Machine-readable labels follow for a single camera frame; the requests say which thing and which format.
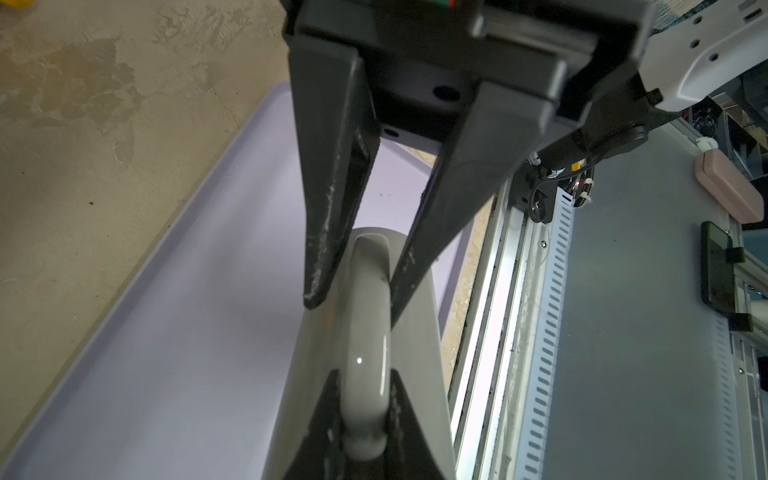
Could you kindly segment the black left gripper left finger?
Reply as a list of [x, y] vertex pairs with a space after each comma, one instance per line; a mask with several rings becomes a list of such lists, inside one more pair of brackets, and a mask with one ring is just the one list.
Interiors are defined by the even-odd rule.
[[309, 426], [284, 479], [343, 479], [345, 453], [340, 413], [340, 372], [326, 378]]

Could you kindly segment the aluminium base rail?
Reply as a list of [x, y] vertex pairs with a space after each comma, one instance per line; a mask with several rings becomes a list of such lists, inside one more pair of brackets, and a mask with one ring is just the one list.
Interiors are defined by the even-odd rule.
[[[449, 388], [458, 478], [766, 477], [767, 267], [695, 179], [707, 145], [676, 120], [546, 225], [502, 189]], [[745, 250], [752, 332], [702, 301], [705, 221]]]

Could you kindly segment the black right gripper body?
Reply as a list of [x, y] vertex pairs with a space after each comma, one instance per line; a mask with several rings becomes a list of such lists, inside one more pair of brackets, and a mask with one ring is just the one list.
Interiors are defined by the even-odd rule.
[[355, 48], [385, 139], [436, 153], [490, 82], [552, 102], [553, 142], [637, 71], [647, 1], [287, 1], [287, 41]]

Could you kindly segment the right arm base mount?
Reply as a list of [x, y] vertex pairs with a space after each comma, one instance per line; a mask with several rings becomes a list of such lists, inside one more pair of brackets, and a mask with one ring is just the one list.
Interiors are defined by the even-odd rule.
[[573, 164], [584, 160], [588, 170], [602, 160], [628, 153], [670, 118], [655, 110], [634, 119], [616, 112], [598, 112], [582, 128], [539, 152], [539, 164], [525, 162], [520, 167], [512, 178], [510, 205], [536, 223], [551, 222], [557, 188], [578, 175], [572, 170]]

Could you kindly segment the pink case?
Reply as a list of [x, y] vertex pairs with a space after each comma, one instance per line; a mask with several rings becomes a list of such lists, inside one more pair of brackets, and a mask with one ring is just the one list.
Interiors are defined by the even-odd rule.
[[694, 172], [697, 181], [736, 221], [752, 224], [764, 220], [761, 193], [721, 150], [700, 154]]

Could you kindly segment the black phone on stand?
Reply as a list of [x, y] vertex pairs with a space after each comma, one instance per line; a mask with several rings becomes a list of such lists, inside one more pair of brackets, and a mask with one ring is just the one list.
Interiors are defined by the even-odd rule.
[[734, 247], [730, 235], [711, 221], [701, 223], [701, 297], [712, 310], [728, 320], [735, 332], [752, 332], [753, 317], [736, 308], [735, 266], [745, 261], [743, 247]]

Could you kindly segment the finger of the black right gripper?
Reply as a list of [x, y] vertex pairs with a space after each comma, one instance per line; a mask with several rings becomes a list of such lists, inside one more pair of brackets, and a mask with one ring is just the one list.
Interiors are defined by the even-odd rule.
[[327, 298], [380, 146], [365, 64], [347, 45], [289, 43], [289, 70], [306, 208], [303, 302]]
[[437, 256], [544, 138], [559, 102], [483, 82], [437, 156], [391, 274], [397, 323]]

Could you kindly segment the grey mug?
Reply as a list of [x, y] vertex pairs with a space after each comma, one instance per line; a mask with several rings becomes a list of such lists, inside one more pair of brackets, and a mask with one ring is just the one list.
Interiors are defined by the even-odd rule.
[[284, 479], [331, 370], [340, 372], [343, 479], [385, 479], [390, 371], [396, 370], [444, 479], [455, 475], [433, 281], [397, 323], [389, 276], [405, 242], [384, 228], [353, 231], [326, 300], [304, 313], [263, 475]]

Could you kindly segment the yellow mug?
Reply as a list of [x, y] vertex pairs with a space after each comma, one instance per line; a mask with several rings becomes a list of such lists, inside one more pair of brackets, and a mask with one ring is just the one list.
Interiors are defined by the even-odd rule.
[[1, 5], [15, 9], [24, 9], [34, 3], [34, 0], [0, 0]]

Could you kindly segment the lavender tray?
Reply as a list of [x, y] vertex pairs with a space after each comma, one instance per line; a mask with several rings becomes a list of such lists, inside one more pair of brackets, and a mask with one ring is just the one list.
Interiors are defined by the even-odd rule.
[[[355, 228], [407, 234], [430, 170], [382, 140]], [[440, 337], [473, 223], [432, 266]], [[304, 313], [304, 235], [282, 83], [170, 225], [1, 479], [267, 479]]]

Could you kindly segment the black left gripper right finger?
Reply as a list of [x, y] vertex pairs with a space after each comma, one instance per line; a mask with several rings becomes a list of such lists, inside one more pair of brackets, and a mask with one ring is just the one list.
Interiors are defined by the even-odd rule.
[[445, 478], [427, 445], [405, 385], [394, 369], [390, 371], [386, 433], [387, 446], [383, 454], [385, 479]]

